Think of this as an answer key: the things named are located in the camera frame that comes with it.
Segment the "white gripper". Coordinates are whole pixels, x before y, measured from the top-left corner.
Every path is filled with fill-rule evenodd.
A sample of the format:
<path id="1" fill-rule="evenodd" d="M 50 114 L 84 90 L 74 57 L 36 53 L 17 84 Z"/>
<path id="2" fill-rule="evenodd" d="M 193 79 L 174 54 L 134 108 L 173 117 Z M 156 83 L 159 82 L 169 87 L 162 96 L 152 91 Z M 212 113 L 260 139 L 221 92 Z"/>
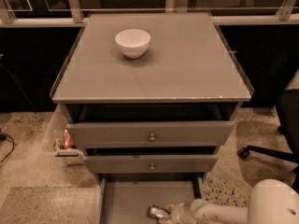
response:
<path id="1" fill-rule="evenodd" d="M 192 224 L 188 205 L 184 203 L 168 204 L 164 209 L 171 214 L 170 217 L 160 219 L 160 224 Z"/>

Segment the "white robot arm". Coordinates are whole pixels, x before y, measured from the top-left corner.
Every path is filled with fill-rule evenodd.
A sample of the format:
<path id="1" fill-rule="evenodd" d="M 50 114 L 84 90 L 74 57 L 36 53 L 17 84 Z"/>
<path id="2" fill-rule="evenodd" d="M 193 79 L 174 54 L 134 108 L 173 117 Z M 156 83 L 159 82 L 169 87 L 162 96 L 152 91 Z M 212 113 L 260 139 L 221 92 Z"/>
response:
<path id="1" fill-rule="evenodd" d="M 258 182 L 248 207 L 226 206 L 195 199 L 191 203 L 170 205 L 170 215 L 159 224 L 299 224 L 299 195 L 276 179 Z"/>

